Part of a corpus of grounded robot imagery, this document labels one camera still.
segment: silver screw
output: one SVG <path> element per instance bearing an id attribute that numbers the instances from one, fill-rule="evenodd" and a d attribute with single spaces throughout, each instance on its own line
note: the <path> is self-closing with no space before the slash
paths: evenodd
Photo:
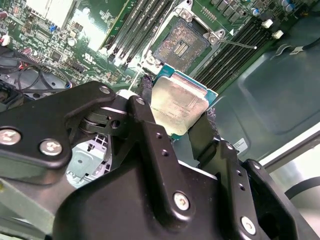
<path id="1" fill-rule="evenodd" d="M 14 145 L 21 139 L 20 133 L 13 129 L 0 130 L 0 144 Z"/>
<path id="2" fill-rule="evenodd" d="M 76 175 L 72 171 L 67 171 L 66 172 L 66 177 L 75 179 Z"/>
<path id="3" fill-rule="evenodd" d="M 49 139 L 40 144 L 40 151 L 47 156 L 57 156 L 62 152 L 62 146 L 58 141 Z"/>
<path id="4" fill-rule="evenodd" d="M 110 93 L 109 89 L 106 86 L 101 86 L 99 89 L 104 94 L 109 94 Z"/>
<path id="5" fill-rule="evenodd" d="M 209 36 L 208 40 L 209 40 L 209 43 L 211 44 L 216 44 L 218 42 L 218 38 L 215 37 L 214 35 Z"/>
<path id="6" fill-rule="evenodd" d="M 142 98 L 137 98 L 136 101 L 141 105 L 145 105 L 145 101 Z"/>
<path id="7" fill-rule="evenodd" d="M 182 194 L 181 192 L 176 192 L 174 195 L 173 195 L 173 200 L 174 200 L 174 203 L 175 205 L 180 209 L 180 210 L 188 210 L 189 209 L 189 206 L 190 206 L 190 203 L 189 203 L 189 200 L 188 198 Z"/>
<path id="8" fill-rule="evenodd" d="M 255 235 L 256 234 L 256 227 L 254 225 L 254 223 L 247 218 L 246 216 L 243 216 L 241 218 L 241 223 L 242 226 L 244 227 L 244 229 L 251 235 Z"/>
<path id="9" fill-rule="evenodd" d="M 257 164 L 254 163 L 253 165 L 256 169 L 260 169 L 260 167 Z"/>
<path id="10" fill-rule="evenodd" d="M 232 146 L 231 146 L 231 144 L 230 143 L 226 143 L 226 146 L 228 147 L 228 149 L 230 149 L 230 150 L 232 150 L 232 149 L 234 149 Z"/>

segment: label sticker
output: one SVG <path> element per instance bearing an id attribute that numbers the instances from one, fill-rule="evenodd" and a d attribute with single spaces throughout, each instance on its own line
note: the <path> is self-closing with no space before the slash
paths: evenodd
<path id="1" fill-rule="evenodd" d="M 238 155 L 248 148 L 248 145 L 247 145 L 247 143 L 246 143 L 244 138 L 241 138 L 233 146 L 236 149 L 236 152 L 237 152 Z"/>

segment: gray plastic part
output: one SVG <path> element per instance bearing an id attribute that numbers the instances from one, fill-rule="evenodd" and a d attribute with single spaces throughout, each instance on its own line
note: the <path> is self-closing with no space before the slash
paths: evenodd
<path id="1" fill-rule="evenodd" d="M 320 37 L 320 19 L 300 20 L 278 45 L 307 45 Z M 297 55 L 263 54 L 216 99 L 222 138 L 238 157 L 261 160 L 320 122 L 320 45 Z"/>

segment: black mount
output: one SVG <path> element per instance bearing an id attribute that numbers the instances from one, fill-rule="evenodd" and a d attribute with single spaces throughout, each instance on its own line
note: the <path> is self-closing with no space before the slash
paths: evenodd
<path id="1" fill-rule="evenodd" d="M 140 96 L 127 100 L 93 81 L 0 114 L 0 129 L 21 134 L 16 144 L 0 144 L 0 176 L 32 184 L 60 179 L 75 144 L 97 133 L 112 136 L 113 171 L 67 198 L 53 239 L 319 239 L 258 162 L 238 160 L 220 138 L 212 110 L 189 138 L 200 168 L 218 181 L 182 167 L 165 129 L 155 123 L 151 91 L 143 79 Z M 48 139 L 60 143 L 60 154 L 39 150 Z M 185 197 L 180 205 L 177 193 Z M 264 225 L 266 214 L 274 227 Z M 134 227 L 113 225 L 129 220 Z"/>

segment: heatsink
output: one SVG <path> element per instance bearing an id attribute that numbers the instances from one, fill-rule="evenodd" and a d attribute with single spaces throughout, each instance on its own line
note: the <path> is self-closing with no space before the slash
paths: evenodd
<path id="1" fill-rule="evenodd" d="M 75 0 L 26 0 L 26 7 L 38 16 L 63 29 L 75 6 Z"/>

